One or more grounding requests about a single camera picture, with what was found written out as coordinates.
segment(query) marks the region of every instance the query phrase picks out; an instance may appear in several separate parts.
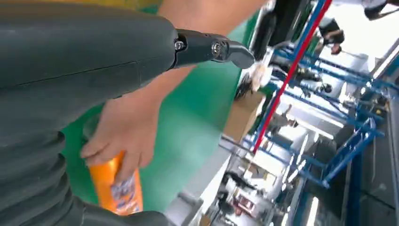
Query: person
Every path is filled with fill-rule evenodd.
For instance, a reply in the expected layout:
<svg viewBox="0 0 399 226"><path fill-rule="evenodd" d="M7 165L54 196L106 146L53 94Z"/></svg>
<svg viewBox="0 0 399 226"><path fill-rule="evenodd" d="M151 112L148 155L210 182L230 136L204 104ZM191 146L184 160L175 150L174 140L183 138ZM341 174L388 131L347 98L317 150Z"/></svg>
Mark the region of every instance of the person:
<svg viewBox="0 0 399 226"><path fill-rule="evenodd" d="M386 17L394 12L398 12L399 8L382 13L382 10L388 4L399 6L399 0L334 0L334 4L362 5L364 15L370 20L377 20Z"/></svg>
<svg viewBox="0 0 399 226"><path fill-rule="evenodd" d="M222 184L226 185L230 178L237 184L237 187L240 187L242 189L249 188L252 190L256 190L255 186L249 184L245 179L243 179L236 172L233 171L227 171L224 173L222 178Z"/></svg>
<svg viewBox="0 0 399 226"><path fill-rule="evenodd" d="M342 51L341 44L345 40L345 35L336 20L333 17L324 16L320 21L319 31L323 37L323 43L318 45L317 48L332 44L331 54L339 54Z"/></svg>
<svg viewBox="0 0 399 226"><path fill-rule="evenodd" d="M271 117L269 126L267 127L267 131L271 133L272 136L278 134L281 127L291 126L296 128L298 123L295 120L290 120L287 118L287 114L291 111L292 105L289 105L287 110L283 112L283 114L274 113Z"/></svg>
<svg viewBox="0 0 399 226"><path fill-rule="evenodd" d="M228 35L266 2L163 0L158 15L180 29ZM115 177L116 184L128 179L135 169L148 165L154 153L161 103L193 68L170 70L145 87L108 101L94 135L82 148L81 157L86 164L106 163L124 150L121 167Z"/></svg>

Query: human arm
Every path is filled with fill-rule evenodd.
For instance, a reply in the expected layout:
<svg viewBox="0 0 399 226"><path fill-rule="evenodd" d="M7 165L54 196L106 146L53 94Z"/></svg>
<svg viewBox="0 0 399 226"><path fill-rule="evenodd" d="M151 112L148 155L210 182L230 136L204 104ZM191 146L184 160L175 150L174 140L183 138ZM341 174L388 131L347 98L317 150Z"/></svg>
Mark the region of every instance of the human arm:
<svg viewBox="0 0 399 226"><path fill-rule="evenodd" d="M281 114L281 116L286 117L287 114L289 113L289 111L291 111L292 105L289 105L287 110L285 112L283 112L283 114Z"/></svg>
<svg viewBox="0 0 399 226"><path fill-rule="evenodd" d="M227 35L254 14L266 0L164 0L159 15L176 28ZM100 122L81 156L87 165L108 162L125 150L122 166L115 178L121 182L152 159L163 99L173 91L193 66L171 70L147 86L110 100L104 106Z"/></svg>

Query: human hand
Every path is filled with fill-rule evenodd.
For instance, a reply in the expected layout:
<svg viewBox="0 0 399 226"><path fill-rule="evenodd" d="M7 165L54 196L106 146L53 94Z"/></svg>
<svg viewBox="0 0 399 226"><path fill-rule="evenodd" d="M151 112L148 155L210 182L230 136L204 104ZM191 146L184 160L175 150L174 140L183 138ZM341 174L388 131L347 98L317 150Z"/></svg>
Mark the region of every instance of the human hand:
<svg viewBox="0 0 399 226"><path fill-rule="evenodd" d="M143 88L108 101L96 132L81 151L88 166L106 163L125 151L115 183L152 160L161 101L149 99L147 92Z"/></svg>

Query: metal bolt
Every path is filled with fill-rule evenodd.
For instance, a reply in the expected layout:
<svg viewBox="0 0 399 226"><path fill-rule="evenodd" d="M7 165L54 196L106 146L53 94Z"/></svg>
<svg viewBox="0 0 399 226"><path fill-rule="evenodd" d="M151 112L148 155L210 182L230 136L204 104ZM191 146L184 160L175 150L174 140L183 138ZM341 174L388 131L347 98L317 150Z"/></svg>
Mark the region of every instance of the metal bolt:
<svg viewBox="0 0 399 226"><path fill-rule="evenodd" d="M175 42L175 50L181 50L183 48L184 48L184 42L182 42L182 41Z"/></svg>
<svg viewBox="0 0 399 226"><path fill-rule="evenodd" d="M220 43L219 42L214 42L213 44L212 44L212 54L214 55L214 56L218 56L219 54L220 54L220 51L221 51L221 49L222 49L222 47L221 47L221 45L220 45Z"/></svg>

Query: green table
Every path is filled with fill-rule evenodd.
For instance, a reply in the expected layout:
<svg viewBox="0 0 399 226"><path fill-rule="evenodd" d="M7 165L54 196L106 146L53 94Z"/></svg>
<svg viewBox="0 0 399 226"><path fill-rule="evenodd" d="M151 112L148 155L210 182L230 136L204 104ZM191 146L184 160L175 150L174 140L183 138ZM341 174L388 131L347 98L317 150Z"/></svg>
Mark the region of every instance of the green table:
<svg viewBox="0 0 399 226"><path fill-rule="evenodd" d="M248 43L256 17L229 36ZM233 101L240 70L233 64L200 64L163 102L152 163L140 170L145 210L164 211L217 149ZM88 111L63 130L67 172L75 195L97 203L91 178L79 152L82 126L101 107Z"/></svg>

